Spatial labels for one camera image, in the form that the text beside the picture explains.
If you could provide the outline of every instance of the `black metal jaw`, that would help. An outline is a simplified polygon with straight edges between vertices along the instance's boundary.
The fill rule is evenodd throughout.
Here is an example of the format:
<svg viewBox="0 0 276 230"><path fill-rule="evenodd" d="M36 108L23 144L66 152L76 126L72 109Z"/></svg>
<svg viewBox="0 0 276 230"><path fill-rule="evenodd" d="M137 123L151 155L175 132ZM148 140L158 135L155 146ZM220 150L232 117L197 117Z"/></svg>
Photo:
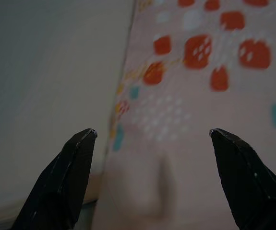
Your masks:
<svg viewBox="0 0 276 230"><path fill-rule="evenodd" d="M253 148L222 129L210 130L221 184L241 230L276 230L276 176Z"/></svg>
<svg viewBox="0 0 276 230"><path fill-rule="evenodd" d="M12 230L68 230L78 220L97 133L86 129L67 141L39 176Z"/></svg>

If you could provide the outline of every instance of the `fabric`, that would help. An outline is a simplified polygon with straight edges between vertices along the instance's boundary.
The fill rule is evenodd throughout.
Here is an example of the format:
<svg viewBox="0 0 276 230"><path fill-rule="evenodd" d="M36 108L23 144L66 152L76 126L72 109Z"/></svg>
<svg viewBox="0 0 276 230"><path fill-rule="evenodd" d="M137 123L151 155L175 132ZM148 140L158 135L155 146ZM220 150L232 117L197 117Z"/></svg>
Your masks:
<svg viewBox="0 0 276 230"><path fill-rule="evenodd" d="M276 174L276 0L137 1L124 68L93 229L237 229L208 132Z"/></svg>

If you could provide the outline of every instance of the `red spot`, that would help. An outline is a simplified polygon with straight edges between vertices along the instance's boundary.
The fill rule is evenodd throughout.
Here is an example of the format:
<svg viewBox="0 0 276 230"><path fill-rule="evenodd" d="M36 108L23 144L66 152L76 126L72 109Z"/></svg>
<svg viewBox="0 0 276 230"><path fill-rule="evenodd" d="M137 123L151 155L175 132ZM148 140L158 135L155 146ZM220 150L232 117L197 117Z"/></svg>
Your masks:
<svg viewBox="0 0 276 230"><path fill-rule="evenodd" d="M164 36L154 41L154 51L157 55L168 54L171 52L170 36Z"/></svg>
<svg viewBox="0 0 276 230"><path fill-rule="evenodd" d="M269 4L269 0L243 0L245 3L252 5L252 6L267 6Z"/></svg>
<svg viewBox="0 0 276 230"><path fill-rule="evenodd" d="M224 92L229 87L228 79L228 72L224 66L214 69L210 78L210 88L215 92Z"/></svg>
<svg viewBox="0 0 276 230"><path fill-rule="evenodd" d="M191 6L195 3L195 0L178 0L178 5L180 7Z"/></svg>
<svg viewBox="0 0 276 230"><path fill-rule="evenodd" d="M162 81L164 73L163 63L154 62L151 64L143 76L143 82L146 85L158 85Z"/></svg>
<svg viewBox="0 0 276 230"><path fill-rule="evenodd" d="M208 0L204 8L206 11L216 11L220 8L220 0Z"/></svg>
<svg viewBox="0 0 276 230"><path fill-rule="evenodd" d="M185 44L183 63L190 69L203 69L208 65L210 54L211 38L205 34L195 36Z"/></svg>
<svg viewBox="0 0 276 230"><path fill-rule="evenodd" d="M128 101L126 101L126 100L120 101L119 104L120 104L120 108L119 108L118 120L120 120L121 117L122 117L126 112L128 112L128 111L129 111L129 108L130 108L129 103L128 103Z"/></svg>
<svg viewBox="0 0 276 230"><path fill-rule="evenodd" d="M239 59L244 67L267 69L271 62L271 50L264 41L249 39L240 45Z"/></svg>
<svg viewBox="0 0 276 230"><path fill-rule="evenodd" d="M225 30L241 30L245 27L244 15L240 11L222 13L221 25Z"/></svg>

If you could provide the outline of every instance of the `gray wall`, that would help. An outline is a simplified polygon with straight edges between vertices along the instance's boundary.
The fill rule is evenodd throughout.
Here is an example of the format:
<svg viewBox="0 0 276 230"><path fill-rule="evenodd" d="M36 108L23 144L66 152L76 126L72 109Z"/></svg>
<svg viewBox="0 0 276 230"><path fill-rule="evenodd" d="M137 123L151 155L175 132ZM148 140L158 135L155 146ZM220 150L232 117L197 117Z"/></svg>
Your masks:
<svg viewBox="0 0 276 230"><path fill-rule="evenodd" d="M0 0L0 206L24 199L74 133L102 167L132 0Z"/></svg>

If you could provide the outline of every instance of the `patterned fabric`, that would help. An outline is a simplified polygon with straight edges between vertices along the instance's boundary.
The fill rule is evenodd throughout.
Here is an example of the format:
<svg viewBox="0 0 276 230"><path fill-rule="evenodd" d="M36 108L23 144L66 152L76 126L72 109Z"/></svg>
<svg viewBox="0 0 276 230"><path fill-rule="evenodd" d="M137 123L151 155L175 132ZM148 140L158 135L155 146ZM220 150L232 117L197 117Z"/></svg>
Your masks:
<svg viewBox="0 0 276 230"><path fill-rule="evenodd" d="M127 175L107 182L120 221L165 207L164 164L169 211L137 229L237 229L208 131L242 137L276 174L276 0L138 1L115 111L106 169Z"/></svg>

